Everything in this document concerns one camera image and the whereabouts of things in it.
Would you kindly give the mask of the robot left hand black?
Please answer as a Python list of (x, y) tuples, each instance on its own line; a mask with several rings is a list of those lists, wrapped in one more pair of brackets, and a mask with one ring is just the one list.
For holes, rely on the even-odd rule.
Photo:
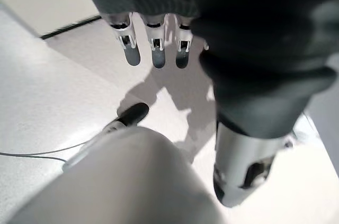
[(226, 207), (263, 183), (279, 149), (336, 72), (338, 0), (92, 0), (110, 24), (121, 15), (185, 14), (206, 41), (200, 55), (217, 115), (213, 185)]

